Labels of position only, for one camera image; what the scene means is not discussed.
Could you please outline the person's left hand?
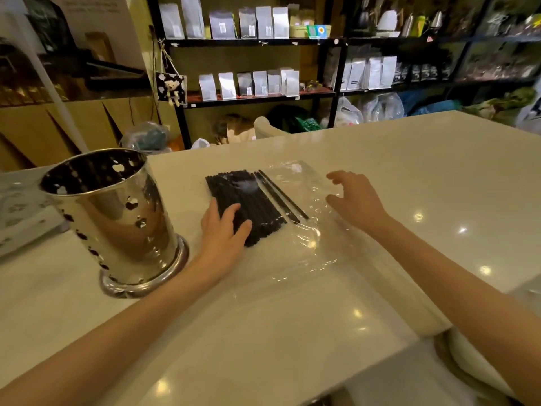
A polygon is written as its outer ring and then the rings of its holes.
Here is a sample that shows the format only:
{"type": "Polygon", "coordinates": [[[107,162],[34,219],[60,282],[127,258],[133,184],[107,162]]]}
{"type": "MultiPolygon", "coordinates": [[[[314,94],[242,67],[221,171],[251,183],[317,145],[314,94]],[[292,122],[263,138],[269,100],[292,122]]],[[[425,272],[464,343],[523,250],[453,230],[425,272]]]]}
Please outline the person's left hand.
{"type": "Polygon", "coordinates": [[[239,261],[245,246],[232,246],[232,236],[237,231],[234,218],[239,209],[240,204],[231,204],[220,213],[216,198],[211,198],[201,221],[201,248],[189,266],[198,278],[216,283],[231,272],[239,261]]]}

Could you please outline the person's right hand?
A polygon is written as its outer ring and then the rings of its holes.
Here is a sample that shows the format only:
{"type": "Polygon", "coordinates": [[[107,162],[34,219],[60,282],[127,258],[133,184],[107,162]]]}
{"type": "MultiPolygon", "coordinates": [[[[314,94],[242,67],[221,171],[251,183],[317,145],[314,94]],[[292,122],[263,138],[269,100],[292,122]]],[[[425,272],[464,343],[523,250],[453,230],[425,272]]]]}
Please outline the person's right hand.
{"type": "Polygon", "coordinates": [[[374,239],[381,235],[391,218],[369,179],[363,174],[344,170],[329,172],[326,177],[334,185],[342,186],[341,197],[348,199],[348,214],[339,215],[374,239]]]}

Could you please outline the bundle of black straws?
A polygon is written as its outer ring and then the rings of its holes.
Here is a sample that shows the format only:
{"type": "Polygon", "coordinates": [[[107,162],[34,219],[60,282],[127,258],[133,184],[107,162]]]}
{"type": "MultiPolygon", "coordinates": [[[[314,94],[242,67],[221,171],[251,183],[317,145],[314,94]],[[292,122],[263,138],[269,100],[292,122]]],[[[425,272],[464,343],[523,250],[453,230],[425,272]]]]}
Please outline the bundle of black straws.
{"type": "Polygon", "coordinates": [[[246,247],[256,245],[287,224],[267,195],[259,187],[255,175],[247,170],[222,172],[205,178],[211,196],[216,199],[219,215],[232,204],[240,204],[234,216],[234,233],[240,225],[251,220],[252,229],[246,247]]]}

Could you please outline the person's left forearm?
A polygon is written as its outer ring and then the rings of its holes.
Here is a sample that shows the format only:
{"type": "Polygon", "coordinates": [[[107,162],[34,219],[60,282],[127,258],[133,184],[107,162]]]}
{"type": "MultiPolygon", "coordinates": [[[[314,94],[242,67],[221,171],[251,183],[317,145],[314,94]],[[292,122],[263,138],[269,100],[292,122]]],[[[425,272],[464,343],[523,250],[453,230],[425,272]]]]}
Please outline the person's left forearm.
{"type": "Polygon", "coordinates": [[[199,258],[172,280],[0,389],[0,406],[86,406],[231,272],[199,258]]]}

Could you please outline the person's right forearm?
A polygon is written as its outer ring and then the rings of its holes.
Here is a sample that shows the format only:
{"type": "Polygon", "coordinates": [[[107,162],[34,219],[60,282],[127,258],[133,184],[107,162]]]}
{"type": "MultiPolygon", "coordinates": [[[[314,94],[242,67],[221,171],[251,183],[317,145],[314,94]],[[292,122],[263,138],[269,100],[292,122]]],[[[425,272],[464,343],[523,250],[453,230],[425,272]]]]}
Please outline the person's right forearm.
{"type": "Polygon", "coordinates": [[[541,406],[540,317],[393,218],[384,216],[365,231],[497,370],[520,402],[541,406]]]}

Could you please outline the clear plastic bag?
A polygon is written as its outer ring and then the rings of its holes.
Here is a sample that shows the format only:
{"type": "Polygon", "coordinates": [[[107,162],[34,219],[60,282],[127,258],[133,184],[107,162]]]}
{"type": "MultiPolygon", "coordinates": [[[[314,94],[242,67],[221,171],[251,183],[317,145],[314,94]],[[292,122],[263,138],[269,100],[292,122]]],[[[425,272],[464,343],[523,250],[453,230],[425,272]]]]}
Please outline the clear plastic bag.
{"type": "Polygon", "coordinates": [[[256,245],[245,246],[239,265],[222,287],[233,300],[238,303],[256,300],[332,272],[352,277],[354,281],[360,276],[374,281],[391,274],[392,267],[386,262],[382,248],[327,204],[326,197],[331,193],[339,195],[340,191],[311,165],[295,160],[247,171],[254,174],[259,170],[277,184],[309,220],[274,189],[300,220],[299,225],[291,222],[255,177],[287,224],[256,245]]]}

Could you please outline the crumpled clear plastic bags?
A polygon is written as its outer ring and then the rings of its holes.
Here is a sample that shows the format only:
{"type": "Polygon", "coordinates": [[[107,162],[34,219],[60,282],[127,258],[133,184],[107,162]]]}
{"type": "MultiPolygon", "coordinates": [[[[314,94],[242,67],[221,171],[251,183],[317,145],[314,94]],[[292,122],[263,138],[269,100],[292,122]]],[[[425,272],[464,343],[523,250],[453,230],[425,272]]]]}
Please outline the crumpled clear plastic bags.
{"type": "Polygon", "coordinates": [[[403,117],[405,117],[405,109],[401,98],[395,92],[340,95],[337,101],[334,127],[348,127],[403,117]]]}

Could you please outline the white chair back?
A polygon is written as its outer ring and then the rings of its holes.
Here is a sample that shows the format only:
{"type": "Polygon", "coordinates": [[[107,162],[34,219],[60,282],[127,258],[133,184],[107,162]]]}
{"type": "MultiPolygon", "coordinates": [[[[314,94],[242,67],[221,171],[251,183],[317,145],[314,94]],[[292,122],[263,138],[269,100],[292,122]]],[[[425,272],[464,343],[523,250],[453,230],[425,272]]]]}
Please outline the white chair back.
{"type": "Polygon", "coordinates": [[[254,120],[254,131],[257,140],[290,135],[290,133],[272,126],[264,116],[260,116],[254,120]]]}

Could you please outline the perforated steel cylinder holder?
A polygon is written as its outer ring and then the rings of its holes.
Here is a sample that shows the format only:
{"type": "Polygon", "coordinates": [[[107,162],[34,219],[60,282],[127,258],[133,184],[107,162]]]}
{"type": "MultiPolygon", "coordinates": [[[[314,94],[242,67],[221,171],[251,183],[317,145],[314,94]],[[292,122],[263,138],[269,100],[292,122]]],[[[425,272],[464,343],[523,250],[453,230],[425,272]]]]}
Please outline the perforated steel cylinder holder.
{"type": "Polygon", "coordinates": [[[38,187],[100,266],[105,294],[141,298],[186,266],[188,243],[175,233],[142,152],[112,148],[71,157],[38,187]]]}

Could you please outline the row of white labelled pouches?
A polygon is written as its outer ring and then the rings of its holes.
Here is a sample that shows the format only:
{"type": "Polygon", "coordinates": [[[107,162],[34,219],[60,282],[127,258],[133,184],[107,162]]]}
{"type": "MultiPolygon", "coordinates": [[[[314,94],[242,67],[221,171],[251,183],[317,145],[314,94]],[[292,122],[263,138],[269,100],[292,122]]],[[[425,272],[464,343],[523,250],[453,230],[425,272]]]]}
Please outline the row of white labelled pouches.
{"type": "Polygon", "coordinates": [[[347,59],[342,74],[341,92],[391,88],[397,56],[347,59]]]}

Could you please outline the blue plastic bag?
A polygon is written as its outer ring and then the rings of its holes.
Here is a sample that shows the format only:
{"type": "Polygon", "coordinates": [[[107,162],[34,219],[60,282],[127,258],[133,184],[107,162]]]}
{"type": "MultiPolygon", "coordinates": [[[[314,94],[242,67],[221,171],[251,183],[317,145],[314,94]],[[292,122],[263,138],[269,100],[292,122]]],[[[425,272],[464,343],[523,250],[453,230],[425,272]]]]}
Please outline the blue plastic bag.
{"type": "Polygon", "coordinates": [[[434,89],[418,89],[399,92],[406,117],[427,115],[443,111],[460,110],[463,105],[460,100],[444,100],[443,95],[437,95],[434,89]]]}

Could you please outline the grey plastic bag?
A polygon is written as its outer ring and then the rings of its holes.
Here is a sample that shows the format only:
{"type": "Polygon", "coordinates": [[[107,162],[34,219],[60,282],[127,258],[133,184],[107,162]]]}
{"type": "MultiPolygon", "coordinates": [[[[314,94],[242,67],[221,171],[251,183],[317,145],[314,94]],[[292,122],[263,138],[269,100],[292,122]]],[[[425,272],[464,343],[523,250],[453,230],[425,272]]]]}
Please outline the grey plastic bag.
{"type": "Polygon", "coordinates": [[[170,130],[168,127],[146,121],[126,129],[120,139],[119,146],[125,149],[137,150],[145,155],[171,153],[168,146],[170,130]]]}

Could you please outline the row of silver pouches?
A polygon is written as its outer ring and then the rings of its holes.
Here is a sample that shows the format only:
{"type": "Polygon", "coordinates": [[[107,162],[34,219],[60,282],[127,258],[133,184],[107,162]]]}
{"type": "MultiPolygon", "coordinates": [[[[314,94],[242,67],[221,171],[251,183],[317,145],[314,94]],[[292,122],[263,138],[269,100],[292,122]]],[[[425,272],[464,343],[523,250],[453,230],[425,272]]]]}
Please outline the row of silver pouches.
{"type": "Polygon", "coordinates": [[[199,90],[203,101],[233,101],[244,98],[270,96],[299,97],[301,82],[299,72],[285,67],[240,73],[199,75],[199,90]]]}
{"type": "Polygon", "coordinates": [[[288,39],[285,0],[158,0],[172,40],[288,39]]]}

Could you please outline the row of small black packets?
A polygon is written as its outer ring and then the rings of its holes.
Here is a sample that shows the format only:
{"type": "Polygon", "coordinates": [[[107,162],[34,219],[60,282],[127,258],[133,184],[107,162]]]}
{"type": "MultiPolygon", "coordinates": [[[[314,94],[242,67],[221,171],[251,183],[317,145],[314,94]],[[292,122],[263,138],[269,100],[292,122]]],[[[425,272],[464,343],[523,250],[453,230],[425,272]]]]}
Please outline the row of small black packets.
{"type": "Polygon", "coordinates": [[[424,81],[448,81],[452,72],[451,62],[407,63],[397,62],[392,85],[424,81]]]}

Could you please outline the hanging teddy bear ornament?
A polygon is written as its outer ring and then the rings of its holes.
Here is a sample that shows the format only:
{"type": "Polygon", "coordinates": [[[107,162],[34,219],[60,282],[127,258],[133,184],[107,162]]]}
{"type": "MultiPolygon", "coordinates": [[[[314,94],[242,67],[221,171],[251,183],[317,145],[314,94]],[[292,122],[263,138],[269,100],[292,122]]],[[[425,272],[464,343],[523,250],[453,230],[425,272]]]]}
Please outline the hanging teddy bear ornament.
{"type": "Polygon", "coordinates": [[[167,102],[171,107],[186,107],[187,77],[178,72],[170,54],[166,50],[165,40],[158,40],[159,66],[154,71],[154,90],[158,101],[167,102]]]}

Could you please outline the yellow-green boxes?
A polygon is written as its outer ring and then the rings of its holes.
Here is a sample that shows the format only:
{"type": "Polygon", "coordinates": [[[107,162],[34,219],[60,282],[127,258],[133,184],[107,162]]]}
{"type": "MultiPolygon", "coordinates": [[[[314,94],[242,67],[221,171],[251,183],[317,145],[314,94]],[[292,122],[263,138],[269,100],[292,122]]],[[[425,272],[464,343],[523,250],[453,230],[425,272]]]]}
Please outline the yellow-green boxes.
{"type": "Polygon", "coordinates": [[[317,24],[316,14],[312,8],[301,8],[299,4],[288,4],[289,38],[290,39],[328,39],[332,26],[317,24]]]}

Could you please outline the black metal shelf unit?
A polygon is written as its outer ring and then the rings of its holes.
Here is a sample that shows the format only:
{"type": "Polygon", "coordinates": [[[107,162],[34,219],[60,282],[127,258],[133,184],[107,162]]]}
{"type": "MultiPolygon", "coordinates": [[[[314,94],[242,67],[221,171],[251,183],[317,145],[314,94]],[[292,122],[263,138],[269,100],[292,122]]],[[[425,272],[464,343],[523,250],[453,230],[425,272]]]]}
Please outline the black metal shelf unit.
{"type": "MultiPolygon", "coordinates": [[[[165,38],[165,30],[159,10],[158,0],[147,0],[152,25],[149,26],[151,33],[158,41],[159,46],[162,46],[166,53],[170,53],[172,48],[191,48],[191,47],[299,47],[299,46],[318,46],[320,48],[318,55],[318,79],[322,78],[324,59],[327,50],[331,47],[344,48],[347,47],[347,39],[344,38],[327,38],[327,39],[308,39],[308,38],[293,38],[293,39],[183,39],[169,40],[165,38]]],[[[339,93],[339,88],[318,87],[314,92],[301,92],[299,96],[287,97],[279,94],[272,94],[267,97],[256,96],[239,96],[236,100],[223,100],[221,95],[218,95],[218,100],[203,101],[202,98],[195,94],[195,91],[189,91],[184,88],[185,102],[180,107],[174,107],[175,115],[179,123],[180,134],[182,137],[183,148],[191,149],[192,138],[190,136],[185,111],[196,108],[211,108],[227,105],[245,105],[257,104],[262,102],[284,102],[293,100],[316,100],[319,101],[322,97],[335,97],[339,93]]]]}
{"type": "Polygon", "coordinates": [[[332,97],[323,127],[333,127],[340,95],[384,94],[434,89],[444,100],[460,100],[467,109],[476,99],[491,97],[496,121],[499,113],[521,110],[541,99],[541,0],[529,16],[516,6],[527,0],[342,0],[340,38],[347,47],[331,47],[322,80],[339,88],[332,97]],[[387,10],[398,13],[398,38],[377,38],[376,26],[387,10]],[[427,16],[423,35],[409,36],[419,14],[427,16]],[[397,56],[398,62],[452,63],[448,81],[392,85],[388,89],[341,92],[347,59],[397,56]]]}

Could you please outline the white kettle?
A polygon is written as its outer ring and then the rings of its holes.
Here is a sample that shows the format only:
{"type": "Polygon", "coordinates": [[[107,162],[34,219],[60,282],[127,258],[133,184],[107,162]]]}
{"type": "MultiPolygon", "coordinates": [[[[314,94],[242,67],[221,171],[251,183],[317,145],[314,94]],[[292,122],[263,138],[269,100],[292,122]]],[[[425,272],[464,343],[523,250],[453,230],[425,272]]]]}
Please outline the white kettle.
{"type": "Polygon", "coordinates": [[[380,17],[376,26],[377,38],[398,38],[398,13],[396,10],[387,10],[380,17]]]}

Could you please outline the white patterned tray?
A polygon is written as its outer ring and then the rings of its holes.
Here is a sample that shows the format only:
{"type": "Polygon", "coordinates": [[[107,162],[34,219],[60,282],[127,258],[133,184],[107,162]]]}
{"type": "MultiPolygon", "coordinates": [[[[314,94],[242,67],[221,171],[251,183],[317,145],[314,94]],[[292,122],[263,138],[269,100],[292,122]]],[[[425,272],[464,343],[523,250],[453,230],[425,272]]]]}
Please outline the white patterned tray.
{"type": "Polygon", "coordinates": [[[38,188],[51,168],[0,170],[0,260],[43,237],[69,229],[67,220],[38,188]]]}

